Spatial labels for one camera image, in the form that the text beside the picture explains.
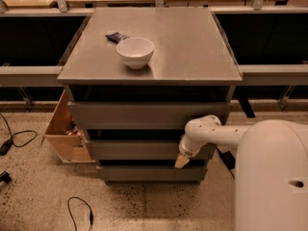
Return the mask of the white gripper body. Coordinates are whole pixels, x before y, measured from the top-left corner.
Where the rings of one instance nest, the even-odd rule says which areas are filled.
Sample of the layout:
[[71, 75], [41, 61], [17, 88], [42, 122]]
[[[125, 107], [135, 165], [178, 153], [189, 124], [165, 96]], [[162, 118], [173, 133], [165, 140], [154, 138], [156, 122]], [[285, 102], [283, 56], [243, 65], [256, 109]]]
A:
[[179, 142], [179, 152], [187, 158], [195, 157], [201, 150], [202, 143], [193, 141], [187, 135], [183, 135]]

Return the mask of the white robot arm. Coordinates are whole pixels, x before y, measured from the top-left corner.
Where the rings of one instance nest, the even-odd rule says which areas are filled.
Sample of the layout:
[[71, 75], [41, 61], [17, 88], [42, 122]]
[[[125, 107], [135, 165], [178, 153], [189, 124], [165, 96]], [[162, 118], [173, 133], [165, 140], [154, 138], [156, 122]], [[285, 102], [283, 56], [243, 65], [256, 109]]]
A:
[[237, 148], [234, 231], [308, 231], [308, 125], [264, 120], [223, 125], [214, 115], [190, 120], [177, 168], [212, 143]]

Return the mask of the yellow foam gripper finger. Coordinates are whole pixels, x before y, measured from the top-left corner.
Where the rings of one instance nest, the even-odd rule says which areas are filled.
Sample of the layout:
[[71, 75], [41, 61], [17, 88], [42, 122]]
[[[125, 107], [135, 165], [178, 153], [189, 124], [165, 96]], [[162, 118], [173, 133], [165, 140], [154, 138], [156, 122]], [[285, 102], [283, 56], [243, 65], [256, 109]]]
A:
[[186, 155], [179, 153], [177, 158], [176, 158], [174, 166], [176, 168], [183, 168], [189, 161], [190, 161], [190, 159]]

